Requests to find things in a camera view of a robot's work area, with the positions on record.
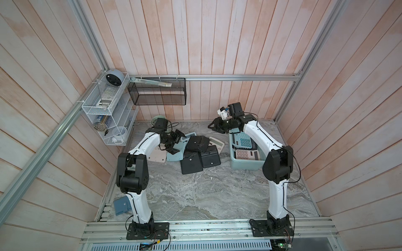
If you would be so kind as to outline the white mug on shelf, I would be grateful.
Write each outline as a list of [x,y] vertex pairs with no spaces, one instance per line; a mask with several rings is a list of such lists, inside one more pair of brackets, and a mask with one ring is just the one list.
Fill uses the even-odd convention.
[[114,144],[124,143],[125,136],[127,134],[127,128],[125,126],[116,126],[112,131],[112,142]]

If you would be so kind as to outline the aluminium front rail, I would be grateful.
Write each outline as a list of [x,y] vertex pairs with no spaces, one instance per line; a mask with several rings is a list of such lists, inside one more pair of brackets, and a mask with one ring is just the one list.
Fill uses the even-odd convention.
[[[90,222],[81,243],[125,242],[128,224],[124,221]],[[170,222],[173,241],[212,241],[252,239],[254,228],[248,219],[182,220]],[[339,232],[329,217],[296,218],[294,238],[338,237]]]

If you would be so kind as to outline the mint green pen cup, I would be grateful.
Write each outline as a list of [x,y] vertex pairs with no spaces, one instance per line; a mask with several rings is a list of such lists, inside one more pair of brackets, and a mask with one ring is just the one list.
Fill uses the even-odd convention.
[[152,118],[151,124],[154,126],[157,123],[158,119],[166,119],[166,118],[165,118],[165,116],[157,115]]

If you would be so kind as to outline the pale pink calculator back left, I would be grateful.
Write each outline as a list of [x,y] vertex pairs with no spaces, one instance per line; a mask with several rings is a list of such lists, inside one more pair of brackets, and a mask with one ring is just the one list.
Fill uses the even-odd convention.
[[166,151],[160,150],[156,147],[150,156],[148,157],[148,161],[157,162],[157,163],[165,163],[166,161]]

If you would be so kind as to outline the grey round alarm clock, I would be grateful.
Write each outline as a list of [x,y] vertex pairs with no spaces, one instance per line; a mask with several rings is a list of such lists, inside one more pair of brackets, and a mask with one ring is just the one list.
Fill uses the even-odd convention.
[[125,76],[120,70],[111,69],[106,72],[106,80],[113,86],[121,86],[124,78]]

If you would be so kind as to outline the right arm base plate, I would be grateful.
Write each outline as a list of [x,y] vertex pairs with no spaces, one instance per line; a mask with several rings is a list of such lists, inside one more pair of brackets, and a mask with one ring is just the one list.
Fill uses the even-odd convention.
[[288,236],[293,237],[294,229],[291,225],[290,218],[281,219],[269,218],[267,220],[250,219],[249,224],[254,237],[269,236]]

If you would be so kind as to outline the ruler on black basket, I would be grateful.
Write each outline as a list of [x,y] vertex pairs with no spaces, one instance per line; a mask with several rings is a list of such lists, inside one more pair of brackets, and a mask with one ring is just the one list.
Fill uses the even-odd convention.
[[153,85],[153,86],[161,86],[161,87],[171,87],[172,86],[172,83],[167,83],[167,82],[162,82],[162,81],[154,81],[154,80],[144,79],[144,78],[135,78],[135,77],[132,77],[130,79],[130,82],[138,83],[138,84]]

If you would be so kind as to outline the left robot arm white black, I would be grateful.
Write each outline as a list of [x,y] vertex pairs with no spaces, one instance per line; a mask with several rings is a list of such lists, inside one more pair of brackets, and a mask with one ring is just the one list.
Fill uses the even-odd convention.
[[132,222],[127,228],[129,234],[149,238],[155,232],[153,213],[146,197],[149,183],[147,158],[160,144],[164,144],[164,150],[172,155],[179,153],[174,146],[184,134],[179,130],[174,131],[173,127],[174,124],[166,118],[157,118],[137,146],[118,157],[116,185],[128,198],[133,211]]

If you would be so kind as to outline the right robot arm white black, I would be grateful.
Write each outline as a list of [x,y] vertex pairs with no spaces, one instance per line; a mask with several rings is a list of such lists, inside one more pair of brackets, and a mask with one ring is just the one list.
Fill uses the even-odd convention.
[[253,114],[246,115],[241,103],[218,109],[218,118],[208,126],[215,132],[228,134],[239,129],[248,135],[265,154],[262,166],[269,181],[270,203],[266,220],[249,220],[254,237],[280,236],[294,233],[287,209],[287,186],[293,172],[293,149],[271,137]]

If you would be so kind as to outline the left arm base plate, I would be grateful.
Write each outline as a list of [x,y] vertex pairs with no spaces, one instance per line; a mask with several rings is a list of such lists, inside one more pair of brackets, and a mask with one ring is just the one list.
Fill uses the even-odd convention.
[[126,239],[127,240],[169,239],[169,228],[170,224],[168,222],[155,223],[153,220],[151,220],[149,223],[139,224],[133,221],[128,226]]

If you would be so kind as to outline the teal calculator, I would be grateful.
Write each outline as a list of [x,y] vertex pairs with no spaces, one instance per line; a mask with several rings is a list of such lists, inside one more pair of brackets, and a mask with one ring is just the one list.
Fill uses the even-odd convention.
[[195,133],[195,132],[191,132],[191,133],[187,133],[185,136],[184,136],[184,140],[187,140],[187,139],[189,139],[191,136],[197,136],[197,134]]
[[167,153],[166,160],[168,162],[178,162],[183,160],[186,145],[186,142],[179,142],[178,144],[175,144],[174,149],[178,150],[178,152],[175,154]]

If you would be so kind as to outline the teal plastic storage box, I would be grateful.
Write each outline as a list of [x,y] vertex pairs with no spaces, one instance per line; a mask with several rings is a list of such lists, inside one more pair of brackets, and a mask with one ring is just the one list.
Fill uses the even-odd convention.
[[229,150],[232,169],[261,169],[266,155],[247,134],[239,129],[229,131]]

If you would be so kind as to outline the blue notebook by left wall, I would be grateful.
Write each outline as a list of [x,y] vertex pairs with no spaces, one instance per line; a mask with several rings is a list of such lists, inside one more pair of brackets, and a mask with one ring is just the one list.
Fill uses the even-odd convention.
[[115,215],[121,215],[131,210],[131,204],[126,196],[116,199],[113,202]]

